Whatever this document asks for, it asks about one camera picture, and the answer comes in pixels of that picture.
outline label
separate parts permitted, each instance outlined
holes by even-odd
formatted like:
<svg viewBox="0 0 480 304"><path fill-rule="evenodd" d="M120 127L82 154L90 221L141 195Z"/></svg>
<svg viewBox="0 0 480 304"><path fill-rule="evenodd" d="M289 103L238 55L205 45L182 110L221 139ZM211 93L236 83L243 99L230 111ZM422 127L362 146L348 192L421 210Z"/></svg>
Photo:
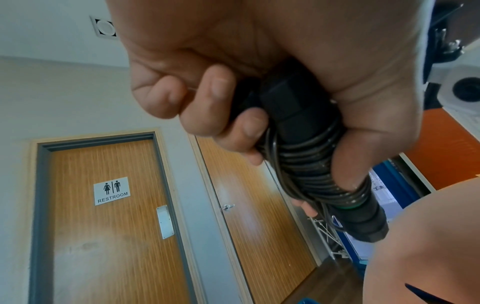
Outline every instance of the label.
<svg viewBox="0 0 480 304"><path fill-rule="evenodd" d="M122 177L93 185L95 206L130 196L129 178Z"/></svg>

